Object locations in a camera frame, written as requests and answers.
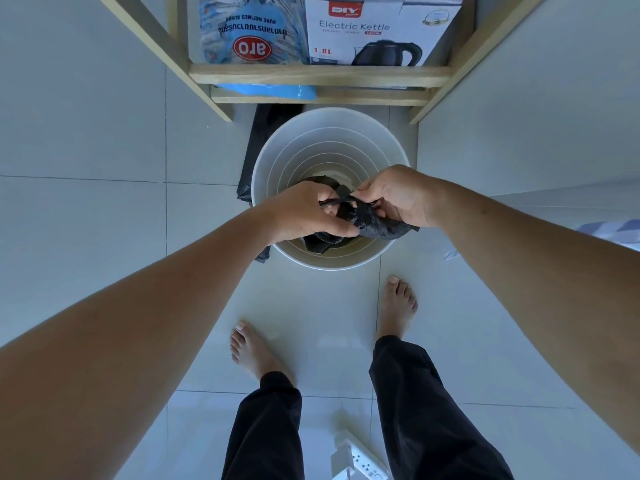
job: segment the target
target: aro logo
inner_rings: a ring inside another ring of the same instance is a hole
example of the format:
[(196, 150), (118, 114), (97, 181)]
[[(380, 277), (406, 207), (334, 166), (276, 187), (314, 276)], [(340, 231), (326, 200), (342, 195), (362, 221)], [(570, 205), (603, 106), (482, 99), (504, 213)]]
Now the aro logo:
[(362, 3), (329, 1), (329, 16), (359, 18), (362, 15)]
[(234, 52), (245, 61), (261, 61), (271, 55), (271, 46), (267, 40), (245, 35), (235, 40)]

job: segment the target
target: wooden shelf frame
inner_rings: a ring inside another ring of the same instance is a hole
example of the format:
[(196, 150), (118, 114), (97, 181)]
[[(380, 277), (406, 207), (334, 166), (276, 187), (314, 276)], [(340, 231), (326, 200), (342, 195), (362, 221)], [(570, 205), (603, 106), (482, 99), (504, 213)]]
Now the wooden shelf frame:
[[(365, 67), (194, 64), (188, 55), (187, 0), (166, 0), (168, 30), (140, 0), (100, 0), (223, 120), (231, 104), (306, 103), (413, 106), (409, 122), (420, 122), (542, 0), (504, 0), (474, 31), (476, 0), (464, 0), (455, 17), (451, 62), (445, 67)], [(315, 100), (247, 96), (216, 84), (316, 86)]]

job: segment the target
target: hand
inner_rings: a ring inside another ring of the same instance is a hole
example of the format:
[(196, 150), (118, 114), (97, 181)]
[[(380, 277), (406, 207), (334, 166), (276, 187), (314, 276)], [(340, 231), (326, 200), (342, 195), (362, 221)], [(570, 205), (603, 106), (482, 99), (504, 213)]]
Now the hand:
[(393, 165), (364, 181), (352, 195), (368, 203), (377, 200), (375, 208), (380, 217), (434, 227), (429, 214), (437, 182), (440, 180), (407, 166)]
[(270, 197), (256, 207), (265, 212), (275, 224), (274, 242), (288, 241), (315, 232), (328, 232), (342, 237), (356, 237), (356, 226), (335, 217), (337, 205), (320, 207), (318, 202), (337, 198), (328, 185), (300, 182)]

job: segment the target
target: black pants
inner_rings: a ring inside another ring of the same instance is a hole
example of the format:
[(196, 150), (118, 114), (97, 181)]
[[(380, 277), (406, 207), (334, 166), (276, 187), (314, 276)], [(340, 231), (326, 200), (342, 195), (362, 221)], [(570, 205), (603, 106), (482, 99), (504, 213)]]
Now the black pants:
[[(395, 480), (513, 478), (502, 455), (444, 389), (422, 347), (382, 337), (369, 375)], [(303, 479), (301, 409), (300, 391), (284, 374), (265, 374), (238, 408), (223, 480)]]

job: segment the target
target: cardboard box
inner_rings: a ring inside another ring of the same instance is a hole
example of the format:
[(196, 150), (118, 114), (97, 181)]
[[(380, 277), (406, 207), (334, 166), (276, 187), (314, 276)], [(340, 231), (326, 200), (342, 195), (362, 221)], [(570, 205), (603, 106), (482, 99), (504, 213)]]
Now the cardboard box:
[(462, 0), (305, 0), (312, 64), (421, 66)]

